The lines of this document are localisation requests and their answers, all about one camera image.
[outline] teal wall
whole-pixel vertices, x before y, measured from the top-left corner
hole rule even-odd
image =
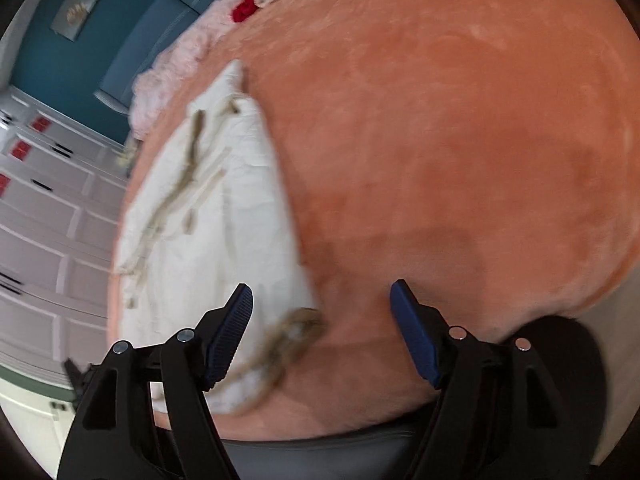
[[[42,0],[24,37],[12,84],[97,132],[124,142],[127,118],[93,94],[125,38],[154,0],[99,0],[69,41],[51,30],[64,0]]]

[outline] red label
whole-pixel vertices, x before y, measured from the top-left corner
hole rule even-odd
[[[11,179],[8,176],[0,173],[0,198],[2,198],[2,195],[4,195],[9,182],[11,182]]]
[[[18,160],[24,160],[31,151],[31,145],[28,142],[19,140],[15,143],[14,148],[11,150],[11,154]]]
[[[51,119],[47,119],[46,117],[43,116],[38,116],[33,123],[31,123],[31,128],[33,130],[36,130],[38,133],[42,133],[44,130],[46,130],[49,125],[51,124]]]

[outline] orange plush blanket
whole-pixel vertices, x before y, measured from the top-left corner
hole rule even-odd
[[[397,278],[499,340],[580,312],[636,261],[640,42],[614,0],[280,0],[185,82],[126,203],[234,58],[328,331],[258,408],[216,418],[223,437],[336,433],[432,398],[388,312]],[[111,341],[118,288],[113,276]]]

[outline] blue gripper pad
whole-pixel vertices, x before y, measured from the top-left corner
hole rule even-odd
[[[405,280],[391,286],[391,313],[402,333],[418,374],[434,388],[442,379],[443,341],[449,327],[439,311],[415,299]]]
[[[209,387],[225,378],[253,309],[254,295],[241,283],[223,308],[205,314],[211,320],[210,329],[214,330],[206,349],[205,378]]]

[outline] cabinet handle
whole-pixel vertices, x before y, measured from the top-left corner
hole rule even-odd
[[[0,272],[0,276],[2,276],[4,279],[9,280],[10,282],[15,283],[16,285],[24,285],[23,282],[16,280],[15,278],[12,278],[11,276],[8,276],[7,274],[5,274],[4,272]]]
[[[56,148],[60,148],[60,150],[63,150],[64,152],[67,152],[69,155],[73,155],[74,154],[74,150],[70,150],[68,147],[63,146],[62,144],[59,144],[56,142]]]
[[[12,286],[9,286],[9,285],[5,285],[4,283],[0,283],[0,287],[4,288],[5,290],[8,290],[9,292],[14,293],[16,296],[22,295],[21,290],[18,290],[17,288],[13,288]]]
[[[31,179],[31,181],[36,185],[41,187],[42,189],[46,189],[47,191],[53,191],[52,187],[46,186],[45,184],[38,182],[37,180]]]
[[[51,147],[51,149],[59,155],[66,156],[66,158],[71,158],[71,155],[69,155],[67,152],[63,152],[62,150],[54,148],[53,146]]]

